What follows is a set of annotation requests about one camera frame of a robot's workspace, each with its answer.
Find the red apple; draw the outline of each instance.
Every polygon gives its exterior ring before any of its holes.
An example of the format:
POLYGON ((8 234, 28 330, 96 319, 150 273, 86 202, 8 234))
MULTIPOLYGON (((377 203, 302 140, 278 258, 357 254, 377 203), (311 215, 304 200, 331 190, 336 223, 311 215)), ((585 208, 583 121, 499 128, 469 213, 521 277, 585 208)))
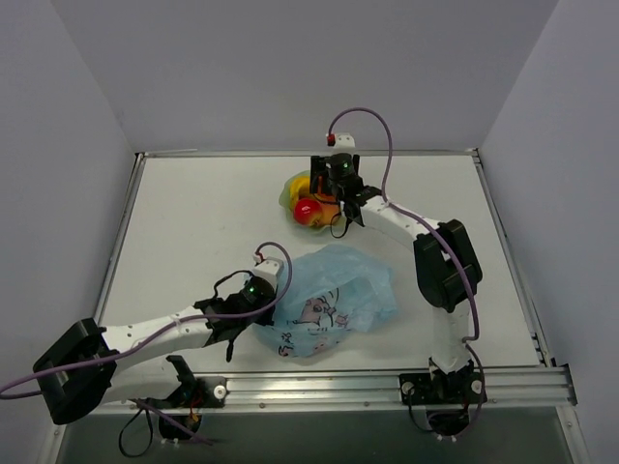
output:
POLYGON ((302 225, 313 226, 322 217, 320 203, 310 198, 301 198, 292 212, 294 219, 302 225))

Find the wall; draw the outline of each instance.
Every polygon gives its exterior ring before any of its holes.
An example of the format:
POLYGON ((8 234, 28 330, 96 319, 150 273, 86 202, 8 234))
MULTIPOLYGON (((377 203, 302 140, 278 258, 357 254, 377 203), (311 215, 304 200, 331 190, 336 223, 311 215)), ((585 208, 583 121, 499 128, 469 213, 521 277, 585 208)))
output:
MULTIPOLYGON (((53 7, 0 6, 0 384, 94 311, 132 151, 53 7)), ((0 402, 0 456, 34 462, 40 398, 0 402)))
POLYGON ((616 462, 619 3, 561 0, 483 145, 595 462, 616 462))
POLYGON ((136 150, 479 146, 555 4, 54 0, 136 150))

